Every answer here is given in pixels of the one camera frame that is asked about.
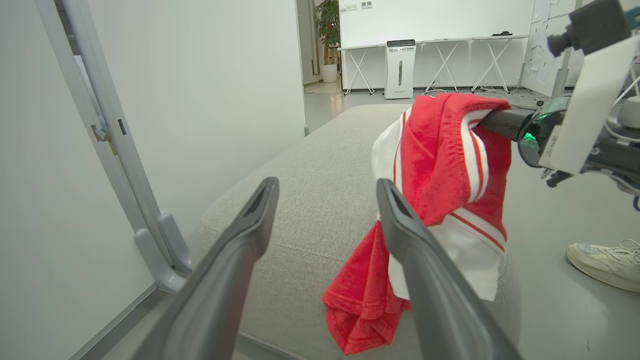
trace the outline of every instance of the white stripe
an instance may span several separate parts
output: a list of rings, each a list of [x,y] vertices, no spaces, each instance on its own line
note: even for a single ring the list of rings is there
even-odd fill
[[[371,166],[373,176],[376,180],[380,178],[394,178],[394,160],[400,139],[400,123],[402,123],[402,118],[389,125],[373,143],[371,148]]]
[[[471,138],[471,132],[469,131],[469,122],[475,119],[482,119],[489,112],[491,112],[491,109],[471,111],[462,118],[462,122],[460,124],[462,149],[465,153],[465,165],[467,166],[467,174],[469,176],[470,193],[467,202],[474,201],[478,196],[478,193],[480,192],[480,173],[478,171],[478,165],[476,161],[476,149],[474,147],[473,139]]]
[[[409,116],[411,115],[411,109],[413,109],[413,105],[406,111],[406,122],[409,122]]]
[[[400,155],[400,144],[396,154],[396,188],[402,193],[402,156]]]
[[[486,185],[489,183],[489,164],[486,160],[486,148],[484,147],[484,142],[473,131],[471,132],[471,134],[473,135],[474,138],[476,138],[478,149],[480,150],[480,162],[482,163],[482,173],[483,173],[482,188],[480,189],[480,192],[478,193],[478,196],[475,199],[477,200],[484,195],[484,191],[486,190]]]
[[[404,131],[404,125],[409,121],[409,114],[411,113],[411,108],[407,110],[404,115],[404,124],[402,123],[403,116],[400,115],[400,139],[398,139],[398,149],[396,151],[396,188],[400,190],[402,193],[402,151],[400,144],[402,143],[402,132]]]
[[[498,243],[500,243],[500,245],[502,245],[502,247],[504,247],[506,249],[507,241],[505,240],[505,238],[502,235],[502,233],[498,229],[496,229],[494,226],[489,224],[485,219],[483,219],[483,218],[477,216],[476,214],[472,213],[471,211],[469,211],[467,209],[463,209],[463,208],[457,209],[456,211],[454,211],[454,213],[456,215],[458,215],[459,217],[465,219],[466,221],[470,222],[471,224],[473,224],[478,229],[480,229],[480,230],[486,232],[487,234],[489,234]],[[491,239],[489,239],[485,235],[477,232],[475,229],[467,226],[463,222],[460,222],[458,219],[456,219],[456,221],[458,221],[459,224],[461,224],[462,226],[467,228],[469,231],[473,232],[478,238],[482,239],[484,242],[486,242],[487,244],[491,245],[497,252],[503,254],[502,249],[498,248],[493,243],[493,241],[491,241]]]

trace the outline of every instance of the cable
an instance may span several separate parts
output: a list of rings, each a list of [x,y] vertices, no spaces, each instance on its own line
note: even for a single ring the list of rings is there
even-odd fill
[[[607,132],[608,132],[611,136],[613,136],[613,137],[614,137],[614,138],[616,138],[616,139],[623,140],[623,141],[626,141],[626,142],[628,142],[628,143],[639,143],[639,142],[640,142],[640,139],[629,138],[629,137],[627,137],[627,136],[622,136],[622,135],[616,134],[616,133],[615,133],[615,132],[614,132],[614,131],[609,127],[609,122],[608,122],[608,121],[604,123],[604,128],[607,130]]]
[[[493,95],[491,93],[496,93],[496,94],[500,94],[498,96],[508,95],[508,96],[517,97],[517,98],[520,98],[520,99],[534,99],[534,98],[536,98],[533,95],[516,94],[516,91],[518,91],[519,88],[520,88],[520,85],[516,86],[516,88],[513,89],[512,91],[506,92],[506,91],[501,90],[501,89],[496,89],[496,88],[494,88],[492,86],[480,86],[480,90],[484,91],[483,95],[491,96],[491,95]]]
[[[422,94],[423,94],[423,95],[426,95],[427,93],[434,92],[434,91],[439,91],[439,92],[453,92],[453,91],[450,91],[450,90],[444,90],[444,89],[436,89],[436,88],[432,88],[431,90],[425,91],[425,92],[423,92]]]

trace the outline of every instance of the paper on wall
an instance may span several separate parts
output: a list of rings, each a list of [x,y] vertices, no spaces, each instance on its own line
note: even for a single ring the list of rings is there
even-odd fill
[[[541,85],[547,84],[547,78],[549,77],[549,70],[551,69],[551,64],[544,63],[538,69],[538,74],[536,75],[536,81]]]
[[[531,63],[535,65],[541,65],[542,55],[544,54],[544,50],[539,46],[533,50]]]
[[[552,53],[548,52],[548,51],[545,52],[544,60],[545,60],[545,63],[555,63],[556,62],[556,58],[554,57],[554,55]]]
[[[547,48],[547,37],[541,29],[538,29],[538,32],[536,33],[536,42],[541,48]]]
[[[542,32],[542,39],[541,39],[542,43],[540,43],[540,46],[544,47],[545,49],[549,48],[549,46],[547,44],[547,39],[549,38],[549,36],[551,36],[551,34],[545,29]]]
[[[549,20],[549,13],[551,12],[551,0],[538,0],[540,4],[538,6],[538,13],[536,18],[541,22]]]

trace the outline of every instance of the sneaker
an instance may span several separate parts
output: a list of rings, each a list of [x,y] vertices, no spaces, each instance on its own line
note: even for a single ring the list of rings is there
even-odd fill
[[[619,247],[575,243],[566,255],[575,267],[616,288],[640,293],[640,243],[624,239]]]

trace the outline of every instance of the white table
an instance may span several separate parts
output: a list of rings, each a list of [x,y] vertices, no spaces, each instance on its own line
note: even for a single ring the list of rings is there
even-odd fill
[[[502,82],[502,87],[504,88],[504,91],[509,92],[509,90],[507,89],[507,84],[504,81],[504,77],[502,76],[502,71],[500,71],[500,67],[498,66],[498,59],[504,53],[504,50],[507,48],[507,46],[509,46],[509,43],[516,38],[529,38],[529,36],[528,35],[504,35],[504,36],[495,36],[495,37],[477,37],[472,39],[472,40],[486,40],[486,45],[489,47],[489,53],[491,53],[493,62],[491,63],[491,65],[489,65],[488,68],[486,68],[486,70],[484,71],[484,74],[482,74],[482,76],[480,77],[476,85],[474,85],[474,87],[471,88],[471,92],[474,92],[476,90],[476,88],[480,85],[480,82],[482,82],[484,77],[487,75],[487,73],[489,73],[489,70],[491,70],[491,68],[494,65],[495,65],[495,69],[498,70],[498,76],[500,76],[500,81]],[[500,52],[498,53],[498,56],[496,56],[493,53],[493,49],[491,48],[491,40],[507,40],[507,42],[502,47],[502,50],[500,50]]]
[[[349,51],[349,50],[357,50],[357,49],[364,49],[364,54],[362,54],[362,57],[360,58],[360,62],[357,62],[355,60],[355,58],[353,57],[353,55],[351,54],[351,52],[349,52],[349,56],[351,57],[351,59],[353,60],[353,63],[356,65],[356,72],[353,74],[353,78],[351,79],[351,82],[349,84],[349,87],[347,87],[347,91],[344,93],[344,95],[347,95],[348,93],[351,92],[351,88],[353,87],[353,83],[356,81],[356,77],[358,76],[358,74],[360,74],[360,76],[362,77],[362,79],[364,80],[364,83],[367,85],[367,89],[369,89],[369,95],[373,94],[374,92],[376,92],[374,90],[373,87],[371,87],[371,84],[369,82],[369,79],[367,79],[367,75],[365,75],[364,71],[362,70],[361,66],[362,66],[362,62],[364,61],[364,57],[367,55],[367,50],[372,48],[372,47],[383,47],[383,46],[387,46],[387,44],[376,44],[376,45],[364,45],[364,46],[352,46],[352,47],[339,47],[338,50],[340,51]]]
[[[417,42],[416,43],[416,44],[422,44],[422,46],[424,46],[424,44],[435,44],[436,45],[436,49],[438,49],[438,54],[440,54],[440,59],[442,59],[442,65],[440,66],[440,68],[436,72],[435,76],[433,77],[433,80],[431,80],[431,82],[429,83],[429,86],[427,86],[427,88],[424,89],[423,95],[426,94],[429,91],[429,88],[431,88],[433,83],[438,78],[438,75],[440,75],[440,72],[442,71],[442,68],[447,70],[447,74],[449,75],[449,79],[451,79],[451,83],[453,84],[453,88],[456,89],[456,92],[458,92],[458,87],[456,87],[456,82],[453,81],[453,77],[451,76],[451,71],[449,71],[449,67],[447,66],[447,61],[449,61],[449,58],[451,57],[453,52],[456,50],[456,48],[458,47],[459,43],[461,43],[463,41],[469,41],[471,39],[472,38],[444,38],[444,39],[436,39],[436,40],[425,40],[425,41],[421,41],[421,42]],[[440,51],[440,46],[438,46],[439,44],[441,44],[443,42],[454,42],[454,43],[456,43],[456,45],[453,46],[453,49],[451,49],[451,51],[449,51],[449,55],[447,55],[447,58],[444,58],[444,56],[442,56],[442,52]]]

